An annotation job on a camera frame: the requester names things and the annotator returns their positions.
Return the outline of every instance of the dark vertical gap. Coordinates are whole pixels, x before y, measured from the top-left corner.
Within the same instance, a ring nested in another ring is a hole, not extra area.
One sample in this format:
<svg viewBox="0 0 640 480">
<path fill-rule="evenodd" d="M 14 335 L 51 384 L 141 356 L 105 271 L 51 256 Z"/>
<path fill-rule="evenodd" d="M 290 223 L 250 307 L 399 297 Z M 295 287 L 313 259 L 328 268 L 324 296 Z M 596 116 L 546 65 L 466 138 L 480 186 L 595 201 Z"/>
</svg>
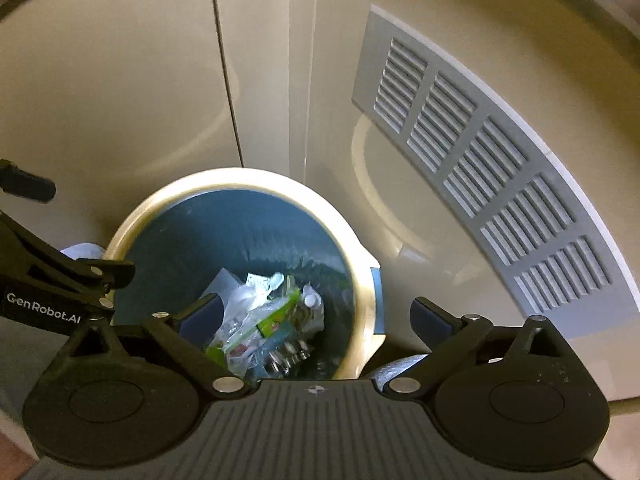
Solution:
<svg viewBox="0 0 640 480">
<path fill-rule="evenodd" d="M 234 111 L 234 104 L 231 99 L 231 86 L 229 85 L 229 75 L 226 72 L 226 57 L 225 47 L 222 43 L 222 25 L 220 23 L 220 9 L 218 7 L 218 0 L 211 0 L 213 2 L 213 14 L 216 19 L 216 32 L 218 34 L 218 48 L 220 50 L 220 58 L 222 60 L 222 75 L 225 79 L 226 98 L 229 102 L 229 110 L 231 111 L 231 123 L 234 127 L 234 134 L 236 135 L 236 145 L 238 146 L 238 155 L 240 156 L 240 165 L 244 168 L 244 158 L 242 157 L 242 147 L 240 146 L 240 137 L 238 136 L 238 124 L 236 123 L 236 113 Z"/>
</svg>

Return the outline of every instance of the metal screw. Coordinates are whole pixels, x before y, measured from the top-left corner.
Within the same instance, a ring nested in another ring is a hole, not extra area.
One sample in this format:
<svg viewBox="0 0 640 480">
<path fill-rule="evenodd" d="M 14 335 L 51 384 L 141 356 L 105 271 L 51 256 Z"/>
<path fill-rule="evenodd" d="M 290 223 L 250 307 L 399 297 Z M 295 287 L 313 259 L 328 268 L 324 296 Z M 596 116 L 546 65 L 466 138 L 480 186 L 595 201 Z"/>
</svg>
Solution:
<svg viewBox="0 0 640 480">
<path fill-rule="evenodd" d="M 222 394 L 232 394 L 244 388 L 244 381 L 237 377 L 220 377 L 213 381 L 213 387 Z"/>
<path fill-rule="evenodd" d="M 411 377 L 396 377 L 389 381 L 389 387 L 398 394 L 412 394 L 420 389 L 420 381 Z"/>
</svg>

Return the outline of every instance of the beige wall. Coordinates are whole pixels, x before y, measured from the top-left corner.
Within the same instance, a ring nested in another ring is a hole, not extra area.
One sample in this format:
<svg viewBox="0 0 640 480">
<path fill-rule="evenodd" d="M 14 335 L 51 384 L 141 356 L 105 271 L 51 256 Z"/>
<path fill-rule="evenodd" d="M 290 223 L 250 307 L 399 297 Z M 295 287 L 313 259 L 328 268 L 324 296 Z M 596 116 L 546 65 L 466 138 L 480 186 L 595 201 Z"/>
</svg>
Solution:
<svg viewBox="0 0 640 480">
<path fill-rule="evenodd" d="M 52 178 L 0 208 L 61 248 L 150 193 L 239 165 L 211 0 L 30 0 L 0 22 L 0 156 Z"/>
<path fill-rule="evenodd" d="M 217 0 L 244 165 L 289 174 L 289 0 Z"/>
<path fill-rule="evenodd" d="M 455 56 L 542 136 L 638 277 L 640 73 L 580 17 L 557 0 L 292 0 L 291 67 L 304 70 L 305 56 L 311 66 L 308 130 L 298 120 L 305 100 L 290 102 L 292 150 L 306 152 L 303 181 L 380 260 L 390 338 L 419 347 L 408 323 L 417 294 L 496 323 L 517 324 L 522 315 L 455 218 L 351 103 L 371 4 Z M 310 8 L 310 32 L 308 24 L 294 28 L 296 10 Z M 640 327 L 632 331 L 640 335 Z M 601 340 L 612 370 L 602 387 L 610 398 L 640 394 L 640 374 L 629 380 L 623 359 L 639 354 L 640 337 L 619 344 L 612 334 Z M 587 345 L 577 347 L 595 361 Z"/>
</svg>

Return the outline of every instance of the cabinet door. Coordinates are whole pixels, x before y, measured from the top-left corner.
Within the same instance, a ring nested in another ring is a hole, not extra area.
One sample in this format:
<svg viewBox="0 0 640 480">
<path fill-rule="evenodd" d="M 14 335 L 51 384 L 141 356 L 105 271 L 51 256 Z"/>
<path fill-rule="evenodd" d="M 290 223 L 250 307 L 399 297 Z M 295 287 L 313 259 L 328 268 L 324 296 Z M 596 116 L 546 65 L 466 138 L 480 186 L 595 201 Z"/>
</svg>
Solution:
<svg viewBox="0 0 640 480">
<path fill-rule="evenodd" d="M 0 19 L 0 157 L 53 179 L 0 208 L 105 244 L 150 193 L 238 166 L 212 0 L 26 0 Z"/>
</svg>

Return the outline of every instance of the white vent cover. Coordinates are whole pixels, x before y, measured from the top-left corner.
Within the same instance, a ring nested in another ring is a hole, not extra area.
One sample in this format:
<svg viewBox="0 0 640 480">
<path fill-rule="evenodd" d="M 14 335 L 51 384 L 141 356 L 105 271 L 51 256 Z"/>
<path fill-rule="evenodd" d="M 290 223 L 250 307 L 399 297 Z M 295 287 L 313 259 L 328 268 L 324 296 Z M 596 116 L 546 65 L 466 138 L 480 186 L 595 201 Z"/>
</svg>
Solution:
<svg viewBox="0 0 640 480">
<path fill-rule="evenodd" d="M 620 251 L 558 158 L 465 66 L 376 7 L 353 102 L 449 205 L 526 316 L 548 316 L 569 338 L 640 317 Z"/>
</svg>

